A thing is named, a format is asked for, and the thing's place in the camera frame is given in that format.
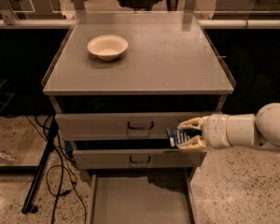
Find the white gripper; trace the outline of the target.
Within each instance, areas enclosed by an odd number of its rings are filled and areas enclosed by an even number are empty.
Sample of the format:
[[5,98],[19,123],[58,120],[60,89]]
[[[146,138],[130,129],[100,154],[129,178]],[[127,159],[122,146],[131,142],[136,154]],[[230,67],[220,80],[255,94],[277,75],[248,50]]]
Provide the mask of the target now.
[[185,143],[178,144],[177,147],[179,149],[205,149],[206,143],[215,149],[230,147],[231,145],[227,138],[228,117],[228,115],[213,114],[208,117],[204,116],[182,121],[177,126],[178,130],[202,129],[203,138],[196,135]]

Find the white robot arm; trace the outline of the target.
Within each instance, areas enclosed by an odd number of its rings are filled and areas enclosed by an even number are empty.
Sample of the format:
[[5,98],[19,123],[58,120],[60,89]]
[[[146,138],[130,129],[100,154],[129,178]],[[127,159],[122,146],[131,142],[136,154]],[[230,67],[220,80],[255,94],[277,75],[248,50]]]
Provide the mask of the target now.
[[249,147],[258,150],[280,151],[280,103],[262,107],[257,114],[212,114],[185,120],[178,130],[201,131],[188,140],[183,148]]

